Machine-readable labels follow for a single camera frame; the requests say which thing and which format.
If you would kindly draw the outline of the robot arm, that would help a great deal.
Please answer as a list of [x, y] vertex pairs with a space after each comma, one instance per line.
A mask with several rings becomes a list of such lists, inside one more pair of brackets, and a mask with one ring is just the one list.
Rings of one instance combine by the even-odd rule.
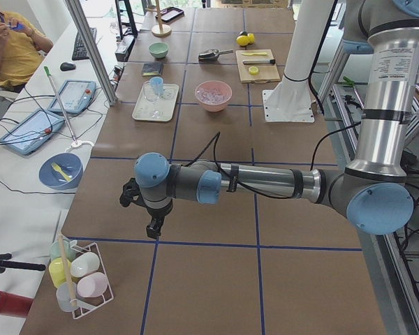
[[419, 69], [419, 1], [349, 1], [344, 23], [347, 51], [372, 54], [358, 146], [344, 170], [302, 172], [216, 161], [178, 165], [158, 153], [144, 154], [119, 201], [147, 210], [149, 237], [159, 237], [174, 199], [214, 204], [222, 190], [238, 188], [329, 206], [372, 235], [408, 223], [415, 203], [400, 162]]

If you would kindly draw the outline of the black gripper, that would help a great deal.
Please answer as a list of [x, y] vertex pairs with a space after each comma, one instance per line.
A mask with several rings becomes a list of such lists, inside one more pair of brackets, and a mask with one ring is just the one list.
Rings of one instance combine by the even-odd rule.
[[157, 239], [161, 236], [164, 217], [173, 208], [172, 198], [166, 195], [164, 187], [141, 187], [134, 177], [122, 186], [119, 203], [122, 207], [128, 207], [130, 204], [144, 207], [148, 214], [156, 219], [156, 223], [150, 223], [146, 226], [146, 233], [150, 239]]

